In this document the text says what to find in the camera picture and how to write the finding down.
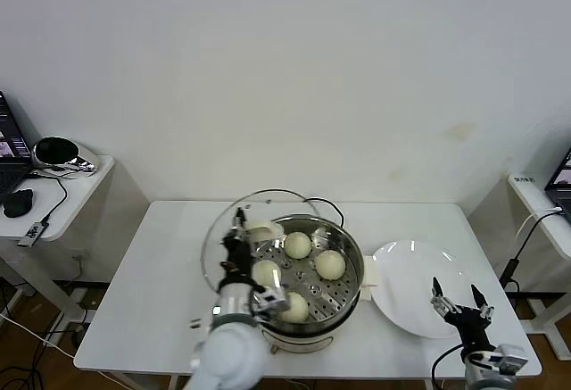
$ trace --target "steamed bun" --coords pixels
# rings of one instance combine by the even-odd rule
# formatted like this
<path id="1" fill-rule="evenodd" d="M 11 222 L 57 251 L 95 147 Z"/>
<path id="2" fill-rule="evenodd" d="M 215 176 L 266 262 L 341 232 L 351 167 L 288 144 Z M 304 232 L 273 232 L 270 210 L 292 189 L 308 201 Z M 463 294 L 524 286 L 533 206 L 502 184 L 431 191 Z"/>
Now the steamed bun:
<path id="1" fill-rule="evenodd" d="M 252 267 L 252 278 L 256 283 L 262 286 L 274 287 L 274 270 L 277 270 L 277 276 L 281 280 L 282 270 L 273 261 L 257 261 Z"/>
<path id="2" fill-rule="evenodd" d="M 311 252 L 311 240 L 302 232 L 292 232 L 285 238 L 284 250 L 290 258 L 303 259 Z"/>
<path id="3" fill-rule="evenodd" d="M 335 250 L 326 250 L 315 258 L 315 268 L 325 280 L 337 280 L 345 273 L 345 259 Z"/>
<path id="4" fill-rule="evenodd" d="M 310 309 L 305 298 L 297 292 L 288 292 L 289 310 L 279 313 L 279 318 L 290 323 L 303 323 L 310 316 Z"/>

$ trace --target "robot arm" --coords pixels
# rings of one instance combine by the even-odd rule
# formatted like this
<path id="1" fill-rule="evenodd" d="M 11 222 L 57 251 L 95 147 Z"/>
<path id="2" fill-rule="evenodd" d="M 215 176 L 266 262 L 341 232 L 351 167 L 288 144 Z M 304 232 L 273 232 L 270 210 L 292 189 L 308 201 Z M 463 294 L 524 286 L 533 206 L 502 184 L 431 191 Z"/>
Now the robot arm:
<path id="1" fill-rule="evenodd" d="M 460 334 L 463 345 L 460 357 L 466 365 L 467 389 L 513 389 L 516 373 L 527 363 L 527 358 L 521 347 L 490 344 L 485 330 L 492 323 L 493 307 L 488 306 L 484 295 L 472 285 L 477 309 L 457 305 L 443 295 L 436 278 L 433 278 L 432 293 L 430 302 L 436 312 Z"/>
<path id="2" fill-rule="evenodd" d="M 253 259 L 244 223 L 244 212 L 238 208 L 233 227 L 222 240 L 228 258 L 220 264 L 225 277 L 219 283 L 210 332 L 194 349 L 194 374 L 186 390 L 246 390 L 255 386 L 270 356 L 256 317 L 289 307 L 279 281 L 267 289 L 252 279 Z"/>

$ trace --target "wooden floor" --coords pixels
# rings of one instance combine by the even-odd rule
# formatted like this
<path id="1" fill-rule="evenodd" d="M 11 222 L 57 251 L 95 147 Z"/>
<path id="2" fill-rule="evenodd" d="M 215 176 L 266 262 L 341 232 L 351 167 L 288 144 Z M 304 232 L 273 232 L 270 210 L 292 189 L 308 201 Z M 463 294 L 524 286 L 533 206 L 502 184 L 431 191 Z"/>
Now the wooden floor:
<path id="1" fill-rule="evenodd" d="M 6 297 L 10 299 L 14 291 L 6 288 Z M 90 289 L 84 303 L 88 308 L 96 309 L 103 299 L 104 290 Z M 57 316 L 57 310 L 43 296 L 24 297 L 12 311 L 12 315 L 24 326 L 37 332 L 45 332 L 49 324 Z M 520 319 L 531 319 L 533 313 L 524 301 L 517 307 Z M 571 346 L 571 315 L 558 323 L 561 334 Z M 543 366 L 543 373 L 535 378 L 521 378 L 517 382 L 517 390 L 555 390 L 571 388 L 571 361 L 558 361 L 544 336 L 530 336 L 532 345 Z M 71 334 L 65 334 L 60 347 L 68 353 L 75 353 L 71 343 Z M 37 339 L 28 335 L 14 325 L 5 323 L 0 327 L 0 390 L 31 390 L 16 378 L 27 378 L 29 373 L 9 367 L 28 369 L 37 349 Z M 71 359 L 66 358 L 54 349 L 44 352 L 37 367 L 44 382 L 45 390 L 121 390 L 122 387 L 113 384 L 94 372 L 84 372 L 73 366 Z M 169 379 L 155 377 L 161 389 L 166 390 Z M 334 380 L 301 380 L 302 385 L 285 381 L 284 379 L 264 379 L 256 390 L 422 390 L 422 381 L 334 381 Z M 445 390 L 463 389 L 463 383 L 446 381 Z"/>

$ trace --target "pot handle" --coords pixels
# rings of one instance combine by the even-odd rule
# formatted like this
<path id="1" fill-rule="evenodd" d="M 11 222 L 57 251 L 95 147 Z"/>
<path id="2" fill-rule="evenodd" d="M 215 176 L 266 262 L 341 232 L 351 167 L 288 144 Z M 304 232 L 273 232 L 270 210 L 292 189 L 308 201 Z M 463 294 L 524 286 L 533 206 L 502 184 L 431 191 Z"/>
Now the pot handle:
<path id="1" fill-rule="evenodd" d="M 378 286 L 377 267 L 373 256 L 363 256 L 363 262 L 365 263 L 365 275 L 363 276 L 363 283 L 360 285 L 359 301 L 370 301 L 370 288 Z"/>
<path id="2" fill-rule="evenodd" d="M 284 227 L 271 220 L 246 221 L 244 229 L 254 243 L 273 240 L 284 235 Z"/>

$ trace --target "computer mouse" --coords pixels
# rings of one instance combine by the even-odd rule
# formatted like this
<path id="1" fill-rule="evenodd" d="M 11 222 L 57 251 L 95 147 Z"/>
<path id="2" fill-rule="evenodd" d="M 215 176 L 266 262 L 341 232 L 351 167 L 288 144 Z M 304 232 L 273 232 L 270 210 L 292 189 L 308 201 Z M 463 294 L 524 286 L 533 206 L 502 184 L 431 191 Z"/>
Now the computer mouse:
<path id="1" fill-rule="evenodd" d="M 32 208 L 32 196 L 34 192 L 31 189 L 22 189 L 7 195 L 3 200 L 4 215 L 17 218 L 29 212 Z"/>

